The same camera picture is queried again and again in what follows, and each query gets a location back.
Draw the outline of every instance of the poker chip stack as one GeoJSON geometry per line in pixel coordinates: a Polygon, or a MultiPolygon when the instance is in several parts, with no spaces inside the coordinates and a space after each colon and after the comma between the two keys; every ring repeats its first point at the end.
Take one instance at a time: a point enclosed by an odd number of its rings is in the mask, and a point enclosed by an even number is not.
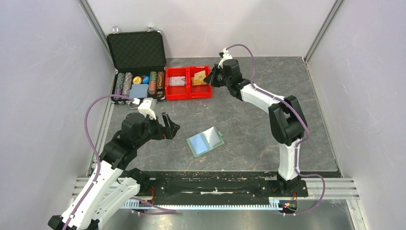
{"type": "Polygon", "coordinates": [[[157,73],[153,71],[149,74],[148,93],[154,95],[156,92],[157,92],[157,73]]]}
{"type": "Polygon", "coordinates": [[[124,74],[119,73],[117,76],[117,82],[115,84],[114,94],[122,95],[123,94],[123,84],[124,84],[124,74]]]}
{"type": "Polygon", "coordinates": [[[131,80],[133,78],[132,73],[126,73],[125,78],[124,78],[124,84],[123,84],[123,96],[129,96],[130,95],[130,90],[131,90],[131,80]]]}
{"type": "Polygon", "coordinates": [[[157,79],[157,89],[162,90],[164,88],[164,79],[165,73],[160,71],[158,72],[158,79],[157,79]]]}

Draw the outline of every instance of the black carrying case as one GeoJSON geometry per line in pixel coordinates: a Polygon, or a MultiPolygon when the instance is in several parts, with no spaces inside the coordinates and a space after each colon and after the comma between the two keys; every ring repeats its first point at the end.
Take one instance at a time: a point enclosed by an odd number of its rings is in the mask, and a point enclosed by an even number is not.
{"type": "MultiPolygon", "coordinates": [[[[163,71],[165,73],[166,57],[161,31],[109,34],[107,35],[107,44],[109,45],[114,67],[117,70],[112,94],[114,94],[119,73],[130,72],[133,74],[133,79],[136,76],[149,76],[152,71],[157,73],[163,71]]],[[[157,93],[154,95],[148,93],[147,97],[164,101],[165,77],[164,88],[156,91],[157,93]],[[158,92],[163,92],[163,94],[159,94],[162,97],[158,97],[158,92]]],[[[126,100],[111,98],[111,101],[115,104],[125,104],[126,100]]]]}

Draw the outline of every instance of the cable connector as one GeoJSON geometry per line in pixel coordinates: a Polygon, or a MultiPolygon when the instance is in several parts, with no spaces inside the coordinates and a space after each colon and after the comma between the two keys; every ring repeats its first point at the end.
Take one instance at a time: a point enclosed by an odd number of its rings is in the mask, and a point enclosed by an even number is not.
{"type": "Polygon", "coordinates": [[[149,115],[149,118],[151,120],[155,120],[157,118],[155,116],[155,112],[154,112],[156,103],[157,103],[156,99],[149,98],[149,97],[144,98],[142,103],[138,106],[138,111],[145,117],[147,117],[147,115],[149,115]]]}
{"type": "Polygon", "coordinates": [[[233,59],[233,57],[228,53],[228,50],[226,48],[224,48],[223,51],[220,54],[221,54],[221,57],[223,59],[221,59],[221,61],[218,63],[218,67],[220,69],[222,69],[223,68],[223,62],[225,60],[233,59]]]}
{"type": "Polygon", "coordinates": [[[131,103],[132,103],[132,104],[139,105],[139,104],[141,103],[141,100],[139,100],[138,98],[134,98],[131,103]]]}

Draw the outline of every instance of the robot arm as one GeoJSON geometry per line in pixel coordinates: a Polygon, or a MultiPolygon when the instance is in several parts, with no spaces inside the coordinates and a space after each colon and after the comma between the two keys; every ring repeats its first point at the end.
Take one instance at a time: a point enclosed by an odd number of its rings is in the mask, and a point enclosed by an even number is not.
{"type": "Polygon", "coordinates": [[[232,59],[226,49],[220,53],[220,56],[223,59],[218,65],[214,65],[212,72],[204,81],[213,87],[226,86],[233,97],[251,103],[269,114],[272,135],[279,142],[280,150],[277,179],[283,191],[293,191],[300,180],[294,170],[294,148],[295,144],[304,137],[305,131],[292,111],[275,98],[289,103],[307,125],[297,98],[278,96],[261,89],[256,84],[251,84],[250,80],[242,77],[238,61],[232,59]]]}
{"type": "Polygon", "coordinates": [[[153,111],[155,102],[152,98],[145,98],[138,107],[139,113],[127,115],[122,122],[122,129],[104,146],[100,155],[98,180],[93,181],[96,168],[73,204],[61,216],[53,216],[50,219],[48,225],[52,229],[61,230],[70,218],[67,230],[101,230],[128,199],[140,190],[148,189],[143,185],[149,176],[137,168],[126,171],[126,167],[137,156],[137,149],[149,140],[173,139],[180,129],[166,113],[162,114],[165,126],[158,122],[153,111]],[[122,183],[105,197],[112,183],[123,173],[126,177],[122,183]],[[75,215],[71,215],[81,199],[83,202],[80,207],[75,215]]]}

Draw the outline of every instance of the gray floor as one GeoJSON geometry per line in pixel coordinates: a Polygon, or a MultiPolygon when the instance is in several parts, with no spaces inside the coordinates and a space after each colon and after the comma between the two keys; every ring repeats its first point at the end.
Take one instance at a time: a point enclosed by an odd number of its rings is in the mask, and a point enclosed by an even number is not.
{"type": "MultiPolygon", "coordinates": [[[[314,201],[299,200],[299,211],[314,201]]],[[[178,214],[137,216],[129,209],[118,210],[104,230],[354,230],[345,200],[324,200],[315,210],[296,217],[282,217],[276,211],[179,210],[178,214]]]]}
{"type": "MultiPolygon", "coordinates": [[[[237,58],[241,72],[250,79],[251,59],[237,58]]],[[[303,171],[336,171],[337,165],[325,123],[306,67],[300,57],[257,57],[256,82],[260,87],[282,96],[294,95],[304,111],[311,139],[301,145],[299,166],[303,171]]],[[[195,66],[218,63],[219,58],[169,59],[168,66],[195,66]]],[[[114,106],[107,140],[121,128],[127,105],[114,106]]],[[[229,95],[225,87],[213,88],[211,99],[166,101],[158,103],[155,113],[167,112],[180,125],[173,140],[149,141],[138,150],[128,168],[154,170],[250,170],[276,171],[279,147],[273,139],[268,114],[229,95]],[[216,126],[225,144],[197,158],[186,138],[216,126]]]]}

